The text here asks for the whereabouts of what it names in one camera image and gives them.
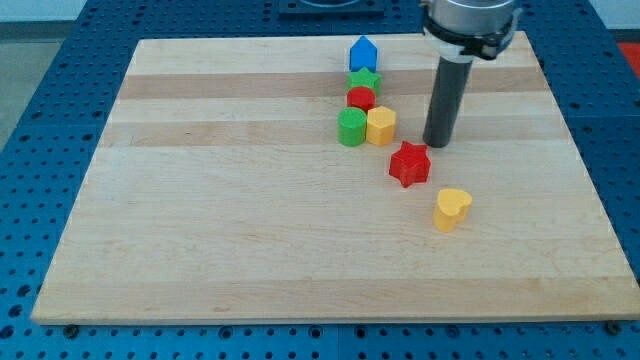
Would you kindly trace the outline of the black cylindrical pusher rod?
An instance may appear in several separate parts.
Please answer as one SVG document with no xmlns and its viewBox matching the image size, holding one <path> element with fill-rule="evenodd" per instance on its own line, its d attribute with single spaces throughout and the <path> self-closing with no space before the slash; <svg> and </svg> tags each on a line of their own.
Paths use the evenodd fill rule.
<svg viewBox="0 0 640 360">
<path fill-rule="evenodd" d="M 439 59 L 426 117 L 423 141 L 443 148 L 451 140 L 472 63 Z"/>
</svg>

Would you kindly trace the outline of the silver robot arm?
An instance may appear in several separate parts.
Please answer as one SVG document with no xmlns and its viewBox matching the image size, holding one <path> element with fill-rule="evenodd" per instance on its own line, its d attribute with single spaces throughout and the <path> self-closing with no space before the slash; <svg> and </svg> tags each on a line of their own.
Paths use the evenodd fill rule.
<svg viewBox="0 0 640 360">
<path fill-rule="evenodd" d="M 451 140 L 476 59 L 495 60 L 512 42 L 521 8 L 515 0 L 426 0 L 423 33 L 439 54 L 423 141 L 443 148 Z"/>
</svg>

